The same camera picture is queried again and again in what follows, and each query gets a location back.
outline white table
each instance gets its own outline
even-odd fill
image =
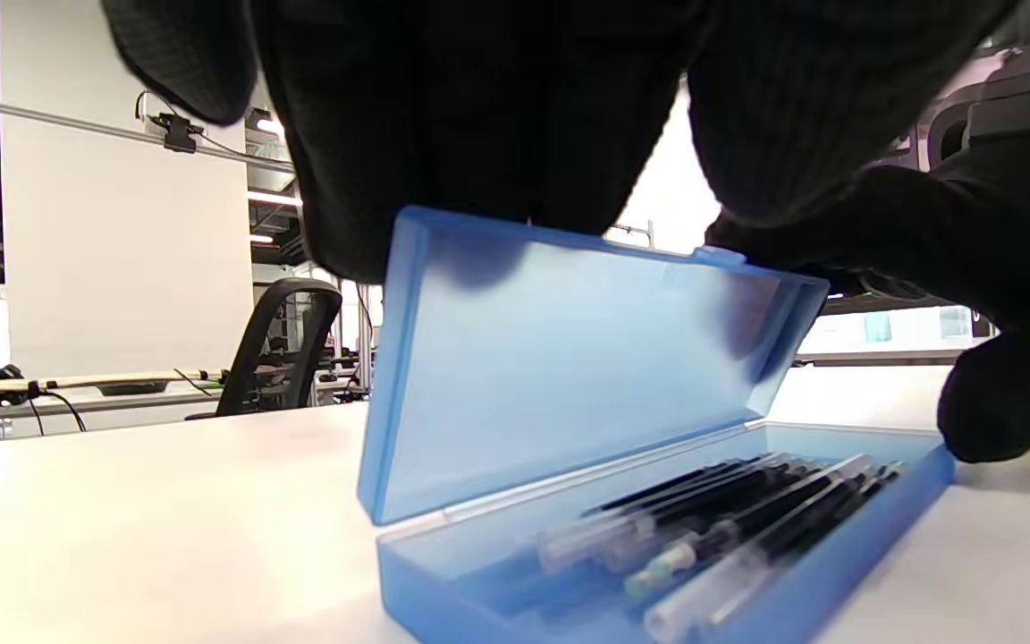
[[[774,417],[931,428],[946,372],[793,370]],[[355,502],[364,413],[0,443],[0,643],[411,644]],[[822,644],[1030,641],[1030,456],[962,477]]]

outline gloved hand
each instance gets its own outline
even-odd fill
[[[408,204],[604,233],[683,71],[715,195],[780,224],[874,159],[1017,3],[103,0],[127,65],[209,123],[241,117],[261,59],[309,251],[365,282]]]
[[[866,168],[810,219],[759,231],[722,216],[707,241],[843,287],[907,282],[989,316],[1001,334],[957,360],[938,427],[962,461],[1030,449],[1030,139],[981,143],[930,173]]]

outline white wall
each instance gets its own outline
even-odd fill
[[[654,247],[679,253],[701,245],[707,227],[721,211],[694,154],[689,106],[689,94],[680,92],[654,154],[618,217],[619,224],[637,228],[646,228],[647,219],[653,221]],[[632,243],[646,240],[634,238]]]
[[[281,280],[283,277],[294,277],[294,268],[290,266],[254,264],[252,270],[253,282],[256,284],[271,284],[271,282]]]
[[[140,89],[97,1],[0,1],[3,102],[139,131]],[[1,121],[13,362],[41,375],[228,366],[252,309],[245,165]],[[244,147],[241,126],[211,135]]]

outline office chair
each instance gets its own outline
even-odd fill
[[[216,411],[186,419],[307,407],[341,302],[340,291],[327,281],[301,277],[274,281],[248,318]]]

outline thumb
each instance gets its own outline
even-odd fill
[[[968,464],[1030,450],[1030,326],[969,349],[940,393],[936,421],[953,455]]]

